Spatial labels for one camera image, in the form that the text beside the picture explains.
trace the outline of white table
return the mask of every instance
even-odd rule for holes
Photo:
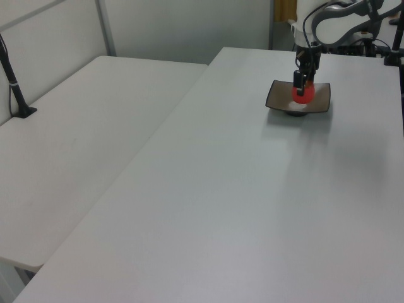
[[[377,36],[378,39],[385,41],[390,47],[393,47],[394,38],[396,37],[397,26],[393,26],[389,24],[391,18],[386,18],[381,23],[381,28],[379,35]],[[374,42],[376,45],[385,46],[380,41]],[[401,49],[404,49],[404,39],[401,41],[400,45]]]
[[[37,271],[206,66],[99,57],[0,127],[0,261]]]
[[[293,118],[294,56],[221,51],[16,303],[401,302],[398,70],[325,55],[331,112]]]

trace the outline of dark plate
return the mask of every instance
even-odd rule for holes
[[[329,83],[315,84],[316,94],[309,104],[298,104],[292,98],[292,82],[275,80],[266,99],[266,106],[270,109],[282,110],[288,114],[301,116],[302,114],[319,114],[327,112],[331,104],[331,87]]]

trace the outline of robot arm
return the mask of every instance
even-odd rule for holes
[[[297,23],[292,27],[299,67],[294,74],[294,100],[309,103],[314,97],[312,84],[319,67],[321,46],[342,45],[352,34],[367,31],[403,8],[404,0],[299,0]]]

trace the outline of black cable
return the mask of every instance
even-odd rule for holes
[[[380,39],[374,39],[374,41],[380,41],[380,42],[383,43],[385,46],[387,46],[387,48],[391,51],[391,47],[390,47],[385,41],[382,41],[382,40],[380,40]]]
[[[6,43],[4,42],[4,40],[3,40],[3,36],[0,34],[0,42],[2,43],[2,45],[4,46],[4,50],[6,51],[6,55],[7,55],[7,58],[8,58],[8,50],[7,50],[7,45],[6,45]]]
[[[312,53],[312,50],[311,50],[311,45],[310,45],[310,42],[309,42],[309,38],[307,38],[307,33],[306,33],[306,21],[307,21],[316,11],[322,9],[323,7],[325,7],[325,6],[327,6],[327,5],[329,5],[329,4],[328,4],[328,3],[324,3],[324,4],[320,5],[320,6],[319,6],[318,8],[316,8],[314,11],[312,11],[311,13],[309,13],[309,14],[306,16],[306,18],[304,19],[304,21],[303,21],[303,35],[304,35],[304,38],[305,38],[305,40],[306,40],[307,46],[308,46],[308,48],[309,48],[310,60],[311,60],[309,74],[307,75],[308,78],[310,78],[310,73],[311,73],[311,71],[312,71],[312,69],[313,69],[313,67],[314,67],[314,58],[313,58],[313,53]]]
[[[358,42],[361,42],[361,41],[363,42],[363,41],[365,41],[367,39],[369,39],[369,38],[360,38],[360,39],[356,40],[355,42],[352,42],[349,46],[353,46],[354,44],[356,44]]]
[[[8,110],[10,111],[10,116],[14,117],[13,111],[11,110],[11,85],[8,86]]]
[[[6,51],[7,59],[8,59],[7,45],[4,42],[3,36],[1,34],[0,34],[0,43],[3,45],[4,50]],[[14,117],[13,111],[11,110],[11,85],[8,85],[8,110],[10,112],[10,116]]]

